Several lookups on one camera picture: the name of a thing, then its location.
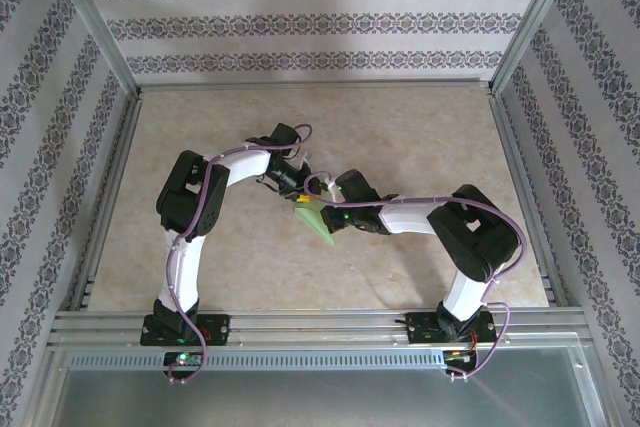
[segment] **glass panel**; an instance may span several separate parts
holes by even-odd
[[[468,383],[440,371],[71,371],[54,425],[585,426],[566,349],[506,350]]]

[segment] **marble floor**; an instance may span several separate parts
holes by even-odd
[[[380,195],[448,195],[480,188],[524,226],[486,94],[480,87],[150,92],[91,295],[90,310],[150,310],[166,252],[156,198],[178,154],[215,154],[278,122],[311,123],[314,170],[359,169]],[[225,196],[198,280],[201,309],[434,307],[455,267],[435,236],[345,229],[335,246],[292,205],[245,180]],[[535,259],[491,300],[546,306]]]

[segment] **enclosure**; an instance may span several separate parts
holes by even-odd
[[[2,425],[640,425],[638,1],[0,0]],[[281,122],[314,171],[525,229],[482,374],[398,323],[450,289],[437,236],[327,242],[258,178],[200,259],[225,345],[168,385],[158,194]]]

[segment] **robotic arm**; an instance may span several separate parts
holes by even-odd
[[[335,183],[347,204],[400,199],[394,195],[380,198],[357,170],[345,172]],[[495,208],[472,185],[463,185],[453,197]],[[465,204],[327,206],[322,209],[322,218],[331,233],[353,225],[358,230],[382,235],[403,232],[437,235],[458,268],[451,288],[438,306],[439,327],[450,339],[457,338],[475,318],[490,280],[519,246],[518,237],[504,220]]]
[[[178,157],[158,197],[156,211],[165,228],[167,249],[169,253],[173,251],[167,277],[172,281],[180,308],[192,322],[195,323],[198,310],[197,277],[202,245],[218,220],[226,188],[249,177],[266,176],[278,185],[280,196],[295,201],[303,193],[304,180],[311,175],[311,169],[306,162],[302,162],[299,168],[287,162],[291,149],[270,149],[295,144],[299,139],[300,135],[294,128],[278,124],[270,136],[247,139],[244,149],[234,149],[237,152],[223,155],[217,160],[211,168],[206,199],[198,222],[184,238],[181,234],[187,231],[194,218],[206,180],[207,165],[214,156],[201,156],[187,150]],[[315,179],[310,189],[320,194],[320,181]],[[193,336],[176,308],[167,278],[153,311],[158,320],[180,338],[189,339]]]
[[[181,343],[193,340],[196,332],[185,317],[195,325],[200,253],[220,215],[226,188],[248,177],[265,176],[290,201],[305,194],[319,199],[322,191],[341,196],[344,203],[321,211],[330,233],[354,226],[380,235],[436,235],[458,269],[438,306],[436,328],[446,340],[462,338],[478,318],[494,275],[520,245],[521,233],[516,234],[514,225],[472,185],[463,185],[450,201],[438,204],[434,199],[433,203],[401,203],[402,197],[396,195],[381,198],[357,170],[345,172],[331,185],[321,183],[306,161],[299,168],[287,162],[291,148],[304,141],[296,128],[278,124],[270,136],[247,139],[243,147],[215,157],[192,151],[180,154],[156,204],[169,255],[167,276],[154,303],[154,322]]]

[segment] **metal frame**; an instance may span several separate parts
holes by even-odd
[[[494,94],[500,93],[504,89],[511,74],[529,46],[529,42],[533,38],[536,30],[538,30],[542,19],[549,11],[551,4],[553,4],[553,0],[532,0],[529,7],[527,7],[527,10],[522,16],[522,22],[520,22],[518,30],[511,39],[511,42],[509,42],[509,46],[489,83],[491,91]]]
[[[127,94],[136,93],[138,91],[138,85],[133,78],[129,64],[127,64],[109,27],[107,27],[106,22],[98,11],[95,1],[72,0],[72,2],[76,11],[80,14],[80,17],[82,17],[89,33],[100,47],[100,51],[106,57],[107,62],[111,66],[111,70],[114,71],[120,84],[127,91]]]
[[[141,85],[142,92],[175,92],[182,90],[274,90],[274,89],[355,89],[384,87],[484,87],[488,81],[470,79],[423,80],[350,80],[341,82],[239,82],[228,84],[149,84]]]
[[[395,322],[406,311],[398,310],[335,310],[335,311],[264,311],[225,312],[231,316],[230,336],[226,347],[210,347],[212,354],[226,359],[240,359],[247,353],[269,357],[297,353],[307,355],[378,356],[381,361],[366,369],[402,368],[424,369],[415,362],[416,355],[425,349],[435,355],[431,368],[438,368],[441,353],[463,347],[455,344],[410,345],[405,327]],[[494,313],[496,326],[504,325],[504,312]],[[70,370],[85,369],[87,356],[117,358],[85,370],[161,370],[136,361],[141,354],[161,356],[176,348],[142,347],[140,331],[145,313],[60,312],[53,323],[42,368],[36,381],[25,418],[27,426],[51,425],[60,401],[65,377]],[[608,386],[602,380],[597,356],[587,355],[585,349],[593,340],[581,308],[514,309],[511,324],[500,349],[568,349],[574,374],[591,425],[620,425],[615,404],[611,402]],[[482,344],[480,349],[487,349]],[[414,359],[402,364],[394,358]],[[227,362],[225,370],[251,370],[242,361]],[[336,366],[352,370],[352,366]],[[270,370],[300,370],[298,366],[280,365]]]
[[[529,232],[529,240],[531,240],[531,250],[536,256],[540,273],[543,278],[546,276],[549,279],[556,305],[569,305],[562,282],[560,281],[557,266],[551,254],[549,239],[547,239],[544,233],[542,219],[540,218],[540,213],[533,198],[533,192],[529,185],[524,163],[520,157],[513,130],[507,119],[504,104],[500,97],[494,95],[489,96],[489,104],[491,105],[493,118],[498,129],[500,142],[502,142],[502,149],[507,159],[507,165],[511,172],[511,178],[513,179],[513,185],[520,203],[520,208],[522,209],[522,215],[528,227],[527,231]]]
[[[104,198],[98,207],[97,225],[94,228],[91,238],[89,239],[87,256],[85,262],[80,266],[78,281],[75,291],[69,305],[69,310],[79,310],[82,307],[83,297],[87,289],[87,282],[90,278],[95,277],[102,256],[102,249],[109,232],[109,224],[113,216],[113,210],[118,198],[120,183],[124,175],[124,168],[127,164],[129,150],[133,142],[140,109],[142,108],[143,95],[134,95],[131,99],[133,105],[127,107],[127,118],[124,120],[124,126],[119,135],[113,139],[116,146],[113,152],[113,168],[108,172],[108,179],[105,185]]]

